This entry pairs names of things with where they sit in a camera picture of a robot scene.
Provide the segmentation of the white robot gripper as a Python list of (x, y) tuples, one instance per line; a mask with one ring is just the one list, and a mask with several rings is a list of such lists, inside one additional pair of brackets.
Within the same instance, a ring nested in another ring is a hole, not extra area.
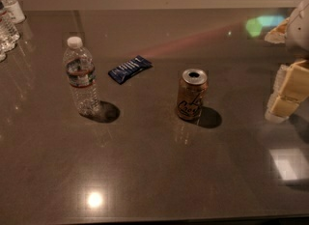
[[(276, 27), (267, 32), (265, 41), (285, 43), (296, 58), (309, 58), (309, 0), (302, 0)], [(280, 124), (309, 97), (309, 61), (299, 59), (281, 65), (276, 73), (273, 92), (267, 102), (265, 118)]]

